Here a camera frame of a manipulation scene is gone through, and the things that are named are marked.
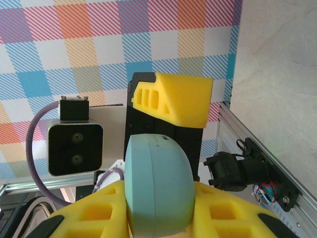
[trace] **black camera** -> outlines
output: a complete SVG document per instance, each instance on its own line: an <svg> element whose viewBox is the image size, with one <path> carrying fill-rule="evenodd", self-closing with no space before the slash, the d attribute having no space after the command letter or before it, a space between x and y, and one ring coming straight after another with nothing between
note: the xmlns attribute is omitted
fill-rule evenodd
<svg viewBox="0 0 317 238"><path fill-rule="evenodd" d="M48 166L53 176L98 170L102 165L101 125L52 122L48 129Z"/></svg>

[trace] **screw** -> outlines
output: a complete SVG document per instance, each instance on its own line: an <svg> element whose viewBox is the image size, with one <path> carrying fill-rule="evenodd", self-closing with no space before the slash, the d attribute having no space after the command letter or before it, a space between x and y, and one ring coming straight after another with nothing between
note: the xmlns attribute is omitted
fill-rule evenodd
<svg viewBox="0 0 317 238"><path fill-rule="evenodd" d="M129 122L129 123L127 124L127 128L128 128L128 129L132 129L132 128L133 128L133 123L130 123L130 122Z"/></svg>
<svg viewBox="0 0 317 238"><path fill-rule="evenodd" d="M284 203L289 203L289 197L288 196L283 197L283 202Z"/></svg>

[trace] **cable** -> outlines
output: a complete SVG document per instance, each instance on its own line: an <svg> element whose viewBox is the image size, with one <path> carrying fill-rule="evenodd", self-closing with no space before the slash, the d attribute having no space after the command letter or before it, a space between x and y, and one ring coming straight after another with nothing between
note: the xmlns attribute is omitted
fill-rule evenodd
<svg viewBox="0 0 317 238"><path fill-rule="evenodd" d="M258 199L257 199L257 193L258 193L259 189L260 189L264 184L266 184L266 183L267 183L267 181L261 183L261 185L257 188L256 193L254 194L254 196L255 196L255 198L256 198L256 201L257 201L258 203L260 203L261 200L258 200Z"/></svg>
<svg viewBox="0 0 317 238"><path fill-rule="evenodd" d="M112 172L116 172L117 174L119 174L120 176L120 180L124 180L124 173L122 171L122 169L117 168L117 167L113 167L112 171L109 169L107 170L102 176L101 178L98 180L97 184L95 185L93 192L97 192L98 189L100 188L101 184L105 181L105 179L112 173Z"/></svg>
<svg viewBox="0 0 317 238"><path fill-rule="evenodd" d="M32 119L28 132L26 134L26 161L28 163L28 167L32 176L32 179L34 180L35 184L37 185L37 187L40 189L40 191L46 196L48 197L51 201L58 203L62 206L67 206L71 203L60 199L59 197L56 197L54 194L51 193L51 191L48 190L48 188L45 186L45 184L42 182L42 180L40 179L36 168L35 168L35 164L34 164L34 159L33 159L33 152L32 152L32 145L33 145L33 136L34 136L34 131L35 131L35 127L37 126L37 124L39 123L40 119L49 111L58 108L58 104L59 102L53 102L51 104L48 104L47 106L43 107L38 113L36 113L36 115L34 116L34 118Z"/></svg>
<svg viewBox="0 0 317 238"><path fill-rule="evenodd" d="M274 202L276 202L276 196L277 196L277 194L276 194L276 190L275 190L275 187L274 187L274 184L273 184L273 181L271 181L271 186L272 186L272 188L273 188L273 191L274 191L274 200L271 202L271 203L274 203Z"/></svg>
<svg viewBox="0 0 317 238"><path fill-rule="evenodd" d="M251 150L249 148L249 146L241 139L237 139L236 141L237 146L243 151L243 152L247 152L247 154L245 155L239 155L239 154L232 154L233 156L237 156L237 157L248 157L251 154Z"/></svg>

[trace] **rectangular hole in foam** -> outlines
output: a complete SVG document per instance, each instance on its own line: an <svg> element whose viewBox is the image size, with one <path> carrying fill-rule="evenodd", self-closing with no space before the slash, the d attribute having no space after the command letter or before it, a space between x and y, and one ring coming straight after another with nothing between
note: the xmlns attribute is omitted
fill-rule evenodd
<svg viewBox="0 0 317 238"><path fill-rule="evenodd" d="M159 107L159 92L156 90L153 90L151 92L151 108L158 109L158 107Z"/></svg>
<svg viewBox="0 0 317 238"><path fill-rule="evenodd" d="M103 229L69 230L65 238L100 238L102 233Z"/></svg>
<svg viewBox="0 0 317 238"><path fill-rule="evenodd" d="M148 107L149 106L149 89L145 89L144 90L144 95L142 96L143 97L143 104L145 107Z"/></svg>
<svg viewBox="0 0 317 238"><path fill-rule="evenodd" d="M255 238L250 227L215 227L219 238Z"/></svg>
<svg viewBox="0 0 317 238"><path fill-rule="evenodd" d="M211 219L240 220L242 214L232 202L215 203L209 206Z"/></svg>
<svg viewBox="0 0 317 238"><path fill-rule="evenodd" d="M141 103L142 103L142 89L138 90L136 99L137 99L136 103L141 105Z"/></svg>
<svg viewBox="0 0 317 238"><path fill-rule="evenodd" d="M111 204L90 204L83 209L79 221L110 220L112 214Z"/></svg>

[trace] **black bracket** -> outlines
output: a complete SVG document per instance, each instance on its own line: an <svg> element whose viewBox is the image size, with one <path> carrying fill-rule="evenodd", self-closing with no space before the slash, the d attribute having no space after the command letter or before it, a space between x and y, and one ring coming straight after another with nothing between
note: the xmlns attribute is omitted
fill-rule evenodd
<svg viewBox="0 0 317 238"><path fill-rule="evenodd" d="M289 212L300 194L299 189L252 139L246 138L245 143L251 149L250 157L252 159L267 162L268 177L278 189L276 202L285 212Z"/></svg>
<svg viewBox="0 0 317 238"><path fill-rule="evenodd" d="M290 211L300 194L298 188L252 139L241 142L246 147L242 150L243 160L227 152L217 152L207 158L204 165L213 176L209 184L225 191L243 191L250 184L270 183L276 202L285 212Z"/></svg>

